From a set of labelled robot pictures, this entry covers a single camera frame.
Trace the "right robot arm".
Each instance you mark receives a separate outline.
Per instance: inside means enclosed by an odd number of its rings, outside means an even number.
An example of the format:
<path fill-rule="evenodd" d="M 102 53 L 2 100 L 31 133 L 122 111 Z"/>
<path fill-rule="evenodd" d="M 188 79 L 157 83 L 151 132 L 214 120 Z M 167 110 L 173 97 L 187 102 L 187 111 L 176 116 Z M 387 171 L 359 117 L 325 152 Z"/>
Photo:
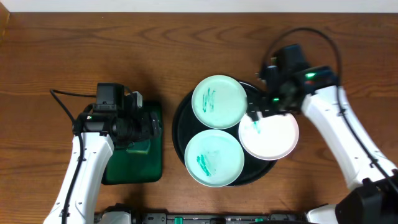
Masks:
<path fill-rule="evenodd" d="M 265 98 L 249 116 L 302 112 L 332 151 L 350 193 L 336 205 L 306 213 L 310 223 L 397 223 L 397 167 L 377 148 L 328 66 L 264 66 Z"/>

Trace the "dark green sponge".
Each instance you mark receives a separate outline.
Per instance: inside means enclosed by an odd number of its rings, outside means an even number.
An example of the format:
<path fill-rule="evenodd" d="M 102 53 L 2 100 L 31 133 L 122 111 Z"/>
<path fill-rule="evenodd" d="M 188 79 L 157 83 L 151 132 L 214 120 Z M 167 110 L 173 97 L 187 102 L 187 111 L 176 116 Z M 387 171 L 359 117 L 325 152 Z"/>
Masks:
<path fill-rule="evenodd" d="M 128 145 L 126 152 L 130 154 L 148 154 L 150 151 L 151 140 L 132 142 Z"/>

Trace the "white plate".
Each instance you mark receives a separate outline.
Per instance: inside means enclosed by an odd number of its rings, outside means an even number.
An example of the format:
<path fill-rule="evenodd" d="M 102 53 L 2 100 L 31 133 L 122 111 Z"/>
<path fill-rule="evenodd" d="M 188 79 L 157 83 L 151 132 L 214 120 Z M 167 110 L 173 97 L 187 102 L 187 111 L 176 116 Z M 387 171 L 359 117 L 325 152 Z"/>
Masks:
<path fill-rule="evenodd" d="M 239 141 L 252 156 L 273 161 L 290 154 L 299 140 L 299 126 L 292 114 L 252 121 L 244 115 L 238 128 Z"/>

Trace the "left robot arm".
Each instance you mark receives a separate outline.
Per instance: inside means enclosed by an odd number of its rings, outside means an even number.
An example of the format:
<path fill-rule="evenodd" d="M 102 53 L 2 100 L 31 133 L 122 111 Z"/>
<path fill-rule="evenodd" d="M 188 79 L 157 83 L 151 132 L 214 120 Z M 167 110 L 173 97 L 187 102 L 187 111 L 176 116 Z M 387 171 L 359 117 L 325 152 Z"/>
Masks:
<path fill-rule="evenodd" d="M 45 223 L 94 223 L 101 185 L 162 176 L 162 108 L 138 92 L 96 95 L 72 118 L 72 155 Z"/>

